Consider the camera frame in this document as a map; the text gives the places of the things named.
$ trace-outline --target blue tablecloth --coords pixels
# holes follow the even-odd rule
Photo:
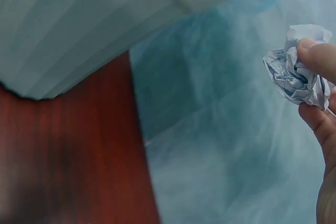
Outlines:
[[[336,34],[336,0],[280,0],[262,12],[243,2],[187,17],[131,50],[164,224],[316,222],[320,147],[261,59],[289,25]]]

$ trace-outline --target crumpled paper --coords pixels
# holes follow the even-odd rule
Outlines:
[[[317,43],[329,42],[331,31],[317,25],[290,26],[283,49],[274,49],[263,59],[267,73],[280,93],[290,102],[305,102],[326,110],[334,85],[307,69],[299,60],[297,45],[301,39],[310,38]]]

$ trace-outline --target wooden table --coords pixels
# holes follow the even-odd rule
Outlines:
[[[128,54],[51,101],[0,89],[0,224],[156,224]]]

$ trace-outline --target hand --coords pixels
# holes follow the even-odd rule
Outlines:
[[[298,45],[298,57],[311,71],[336,84],[336,46],[303,39]],[[329,109],[336,114],[336,93],[330,98]],[[329,111],[302,103],[300,116],[314,131],[324,156],[324,180],[317,202],[317,223],[336,223],[336,118]]]

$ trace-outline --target fingernail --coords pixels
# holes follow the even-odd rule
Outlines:
[[[299,47],[303,49],[309,49],[314,45],[316,45],[316,42],[312,39],[302,39],[299,42]]]

